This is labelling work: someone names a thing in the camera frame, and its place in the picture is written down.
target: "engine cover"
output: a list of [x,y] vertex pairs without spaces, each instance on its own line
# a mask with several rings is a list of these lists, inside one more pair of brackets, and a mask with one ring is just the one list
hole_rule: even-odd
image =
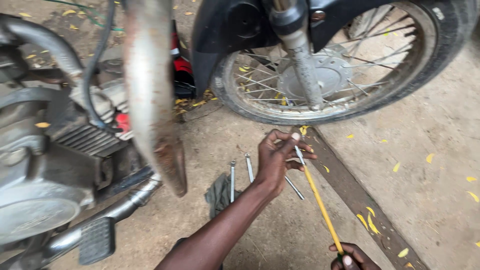
[[0,245],[57,228],[94,203],[100,160],[57,144],[0,156]]

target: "front wheel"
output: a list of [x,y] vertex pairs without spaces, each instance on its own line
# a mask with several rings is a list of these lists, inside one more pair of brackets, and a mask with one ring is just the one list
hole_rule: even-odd
[[435,77],[461,49],[476,21],[471,0],[402,1],[387,9],[356,38],[342,29],[313,54],[324,93],[322,110],[306,105],[281,45],[228,55],[214,71],[212,89],[235,112],[264,123],[348,119],[393,103]]

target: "yellow stick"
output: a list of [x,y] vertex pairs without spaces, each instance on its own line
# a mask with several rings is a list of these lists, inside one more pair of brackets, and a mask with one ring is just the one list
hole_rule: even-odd
[[307,177],[308,183],[310,184],[310,187],[312,188],[313,194],[315,195],[315,199],[317,200],[318,206],[320,207],[320,211],[322,211],[322,214],[325,219],[325,223],[327,223],[328,230],[330,231],[330,234],[332,235],[333,242],[335,242],[335,246],[340,253],[340,255],[343,255],[343,248],[342,245],[340,245],[340,240],[338,239],[338,236],[335,232],[335,229],[333,228],[332,222],[330,221],[330,218],[328,217],[327,209],[325,209],[325,205],[322,202],[322,198],[320,198],[320,195],[318,194],[318,190],[315,187],[315,183],[313,182],[312,176],[310,175],[310,172],[307,169],[306,165],[303,165],[303,168],[305,169],[305,176]]

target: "hub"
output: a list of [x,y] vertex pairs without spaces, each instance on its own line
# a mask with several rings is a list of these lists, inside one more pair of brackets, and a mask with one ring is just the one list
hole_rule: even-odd
[[[313,58],[315,59],[315,73],[323,98],[348,86],[347,80],[352,77],[352,69],[343,67],[350,65],[347,61],[337,57],[330,58],[327,54],[316,55]],[[277,89],[285,93],[284,96],[288,99],[306,100],[292,65],[289,65],[280,75],[277,81]]]

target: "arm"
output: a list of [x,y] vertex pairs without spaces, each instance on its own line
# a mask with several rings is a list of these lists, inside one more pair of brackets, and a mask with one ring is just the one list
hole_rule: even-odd
[[312,149],[300,142],[300,135],[272,130],[260,143],[259,171],[255,181],[226,209],[170,251],[156,270],[217,270],[250,224],[285,187],[288,169],[303,170],[300,163],[285,160],[297,157],[293,147],[308,151],[304,158],[315,159]]

